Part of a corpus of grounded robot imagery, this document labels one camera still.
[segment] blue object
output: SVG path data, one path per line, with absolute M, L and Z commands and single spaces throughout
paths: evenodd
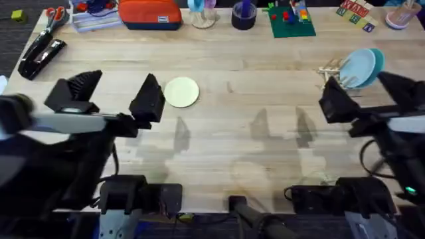
M 240 12 L 240 16 L 242 18 L 247 18 L 250 16 L 250 0 L 243 0 L 242 1 L 242 11 Z
M 339 78 L 346 88 L 356 88 L 366 82 L 375 68 L 375 54 L 370 49 L 352 52 L 345 61 L 348 62 L 340 69 Z
M 289 19 L 288 19 L 288 23 L 289 24 L 293 24 L 294 23 L 294 21 L 295 21 L 295 14 L 294 14 L 294 12 L 292 11 L 292 9 L 291 10 L 289 10 L 288 11 L 288 14 L 289 14 Z
M 384 70 L 385 67 L 385 55 L 384 53 L 377 49 L 377 48 L 371 48 L 371 51 L 375 55 L 375 67 L 373 68 L 371 76 L 363 82 L 360 86 L 357 86 L 356 88 L 364 88 L 367 86 L 370 86 L 378 77 L 378 73 Z
M 187 0 L 187 6 L 191 11 L 201 12 L 204 10 L 205 1 L 204 0 Z

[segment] paper plate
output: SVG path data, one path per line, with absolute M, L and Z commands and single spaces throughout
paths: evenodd
M 384 67 L 385 67 L 384 53 L 377 48 L 371 48 L 371 51 L 375 55 L 375 67 L 373 68 L 372 74 L 369 76 L 369 78 L 365 82 L 363 82 L 360 86 L 357 86 L 356 88 L 364 88 L 366 86 L 370 86 L 377 79 L 378 73 L 384 70 Z
M 199 97 L 197 83 L 188 77 L 177 77 L 167 83 L 164 90 L 165 100 L 176 108 L 191 106 Z
M 346 88 L 356 88 L 369 79 L 375 68 L 375 54 L 370 49 L 361 49 L 352 52 L 344 62 L 339 77 L 344 79 L 342 84 Z

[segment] blue plate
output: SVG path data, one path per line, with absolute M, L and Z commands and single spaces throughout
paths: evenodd
M 352 52 L 344 62 L 348 62 L 342 67 L 339 78 L 345 78 L 342 84 L 346 88 L 356 88 L 369 79 L 375 68 L 375 54 L 370 49 L 361 49 Z
M 384 70 L 384 53 L 377 48 L 371 48 L 371 51 L 375 55 L 375 68 L 373 69 L 371 76 L 369 76 L 369 79 L 367 79 L 365 82 L 363 82 L 360 86 L 357 86 L 356 88 L 364 88 L 366 86 L 370 86 L 377 79 L 378 73 Z

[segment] pencil case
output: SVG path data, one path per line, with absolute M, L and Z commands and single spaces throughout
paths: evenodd
M 173 0 L 121 0 L 118 13 L 130 30 L 175 31 L 183 23 Z

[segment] scissors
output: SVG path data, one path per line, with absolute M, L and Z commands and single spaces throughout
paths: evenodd
M 69 20 L 69 14 L 64 7 L 58 7 L 57 9 L 49 7 L 46 15 L 48 17 L 46 31 L 49 33 L 53 33 Z

